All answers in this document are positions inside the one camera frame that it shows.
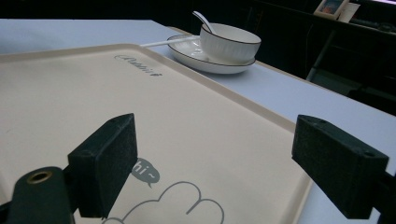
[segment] beige tray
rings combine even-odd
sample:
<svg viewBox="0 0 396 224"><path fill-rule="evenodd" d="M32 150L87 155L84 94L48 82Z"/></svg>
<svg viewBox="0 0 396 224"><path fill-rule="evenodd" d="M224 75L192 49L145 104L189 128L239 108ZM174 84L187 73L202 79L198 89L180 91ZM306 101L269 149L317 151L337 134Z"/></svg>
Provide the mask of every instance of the beige tray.
<svg viewBox="0 0 396 224"><path fill-rule="evenodd" d="M135 45L0 56L3 202L19 177L64 168L70 151L126 113L147 162L132 170L114 219L76 213L77 223L296 222L311 182L291 159L294 124ZM140 180L156 171L158 182Z"/></svg>

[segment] plate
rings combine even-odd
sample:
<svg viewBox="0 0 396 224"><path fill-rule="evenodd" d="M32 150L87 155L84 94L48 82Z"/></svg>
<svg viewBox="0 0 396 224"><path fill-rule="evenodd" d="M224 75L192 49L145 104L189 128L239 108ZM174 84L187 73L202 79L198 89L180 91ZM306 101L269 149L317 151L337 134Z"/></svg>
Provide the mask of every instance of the plate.
<svg viewBox="0 0 396 224"><path fill-rule="evenodd" d="M190 35L174 35L168 40L189 37ZM202 51L201 41L199 39L173 43L168 45L172 51L172 55L181 63L188 67L215 74L236 74L246 71L252 64L256 62L252 59L245 64L224 64L209 59Z"/></svg>

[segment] white spoon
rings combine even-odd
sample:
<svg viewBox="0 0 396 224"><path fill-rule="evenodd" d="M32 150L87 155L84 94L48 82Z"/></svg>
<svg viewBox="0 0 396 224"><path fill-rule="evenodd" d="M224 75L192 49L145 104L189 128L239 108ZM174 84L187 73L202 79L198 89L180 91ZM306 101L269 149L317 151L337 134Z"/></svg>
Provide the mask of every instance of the white spoon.
<svg viewBox="0 0 396 224"><path fill-rule="evenodd" d="M198 19L200 19L209 29L210 33L212 33L213 35L216 34L215 29L213 29L212 25L210 25L210 22L199 12L197 11L193 11L192 15L198 17Z"/></svg>

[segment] dark background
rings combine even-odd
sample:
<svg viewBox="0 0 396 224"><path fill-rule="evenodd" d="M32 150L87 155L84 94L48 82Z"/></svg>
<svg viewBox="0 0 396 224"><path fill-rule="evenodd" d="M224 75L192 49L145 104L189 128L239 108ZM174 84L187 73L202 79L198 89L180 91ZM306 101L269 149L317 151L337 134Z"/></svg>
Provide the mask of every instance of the dark background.
<svg viewBox="0 0 396 224"><path fill-rule="evenodd" d="M358 91L373 87L396 96L396 34L379 31L376 27L383 23L396 25L396 6L370 0L350 0L361 4L354 19L374 24L373 28L367 28L314 16L320 2L2 0L0 17L154 20L198 35L201 22L191 14L197 10L212 22L257 34L262 39L257 60L301 78L308 76L330 34L334 33L318 68L360 83Z"/></svg>

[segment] white bowl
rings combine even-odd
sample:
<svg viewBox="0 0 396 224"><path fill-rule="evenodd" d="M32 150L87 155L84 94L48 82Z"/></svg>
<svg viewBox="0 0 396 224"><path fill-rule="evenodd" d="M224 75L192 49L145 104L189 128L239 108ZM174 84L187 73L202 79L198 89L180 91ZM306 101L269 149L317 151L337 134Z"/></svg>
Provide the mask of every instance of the white bowl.
<svg viewBox="0 0 396 224"><path fill-rule="evenodd" d="M202 25L201 47L205 54L218 62L244 64L254 59L262 40L251 32L219 23L210 23L216 34Z"/></svg>
<svg viewBox="0 0 396 224"><path fill-rule="evenodd" d="M190 37L190 35L174 35L168 38L168 40L180 39ZM213 73L213 74L236 74L246 71L256 61L252 59L250 62L245 64L227 64L219 63L215 60L209 59L201 49L201 42L199 39L173 43L168 45L172 55L184 65L190 68L200 70L202 72Z"/></svg>

